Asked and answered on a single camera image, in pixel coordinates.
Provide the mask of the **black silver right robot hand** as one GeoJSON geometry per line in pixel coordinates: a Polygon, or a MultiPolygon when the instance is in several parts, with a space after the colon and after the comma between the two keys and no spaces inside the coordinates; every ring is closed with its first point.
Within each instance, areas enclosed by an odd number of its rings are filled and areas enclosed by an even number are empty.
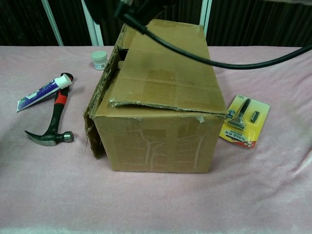
{"type": "Polygon", "coordinates": [[[99,24],[110,17],[122,19],[130,13],[141,24],[147,25],[166,8],[176,5],[176,0],[86,0],[85,5],[94,20],[99,24]]]}

